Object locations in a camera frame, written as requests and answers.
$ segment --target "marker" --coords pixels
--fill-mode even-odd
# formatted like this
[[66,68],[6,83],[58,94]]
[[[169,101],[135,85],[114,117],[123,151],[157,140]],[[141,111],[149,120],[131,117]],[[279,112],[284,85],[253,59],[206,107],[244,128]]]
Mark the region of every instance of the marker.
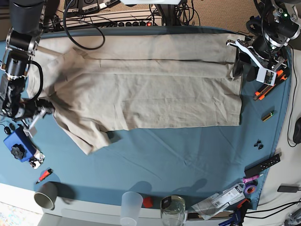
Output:
[[268,120],[270,117],[272,117],[274,115],[274,111],[271,111],[270,113],[268,113],[266,116],[264,116],[261,120],[262,121],[266,121]]
[[255,175],[251,178],[243,178],[243,183],[245,184],[245,183],[248,183],[252,180],[256,180],[256,179],[260,178],[261,176],[263,176],[263,174],[257,174],[257,175]]
[[52,174],[53,170],[52,169],[48,169],[46,170],[42,176],[40,176],[39,180],[36,182],[36,185],[41,182],[42,180],[44,180],[46,177],[48,177],[50,174]]

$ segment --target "folded fabric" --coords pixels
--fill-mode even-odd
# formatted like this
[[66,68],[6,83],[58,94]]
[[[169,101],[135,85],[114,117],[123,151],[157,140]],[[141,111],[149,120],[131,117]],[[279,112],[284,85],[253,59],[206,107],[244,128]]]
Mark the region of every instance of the folded fabric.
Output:
[[[94,43],[95,37],[78,39]],[[40,97],[53,103],[58,125],[86,154],[109,145],[106,132],[112,130],[237,126],[241,79],[232,76],[236,48],[226,46],[228,39],[243,37],[110,36],[97,51],[40,53],[35,57],[44,73]],[[41,46],[59,51],[53,47],[64,42],[71,47],[65,38],[43,40]],[[39,84],[32,67],[30,97]]]

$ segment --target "black remote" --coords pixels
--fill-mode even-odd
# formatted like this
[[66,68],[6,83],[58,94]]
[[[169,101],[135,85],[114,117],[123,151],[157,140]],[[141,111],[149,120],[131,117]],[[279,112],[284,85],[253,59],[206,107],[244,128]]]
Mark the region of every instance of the black remote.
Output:
[[275,165],[278,162],[280,162],[280,155],[276,154],[273,157],[269,158],[268,160],[263,161],[250,169],[245,170],[246,177],[247,178],[253,177],[259,174],[261,171],[266,170],[267,168]]

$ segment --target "tape roll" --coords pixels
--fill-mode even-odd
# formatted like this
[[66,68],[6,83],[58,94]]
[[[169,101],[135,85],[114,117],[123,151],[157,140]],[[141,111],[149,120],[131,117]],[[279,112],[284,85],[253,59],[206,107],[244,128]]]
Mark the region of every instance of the tape roll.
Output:
[[256,191],[256,185],[253,183],[247,184],[245,188],[245,194],[252,194]]

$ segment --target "blue box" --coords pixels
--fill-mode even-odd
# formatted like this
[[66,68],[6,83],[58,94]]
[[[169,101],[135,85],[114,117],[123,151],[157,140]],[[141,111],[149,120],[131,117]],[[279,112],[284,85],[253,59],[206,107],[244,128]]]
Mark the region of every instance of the blue box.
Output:
[[3,141],[5,146],[11,151],[14,145],[21,145],[24,149],[24,157],[20,159],[21,162],[28,161],[36,153],[36,148],[33,146],[31,140],[25,135],[23,128],[17,128],[11,135]]

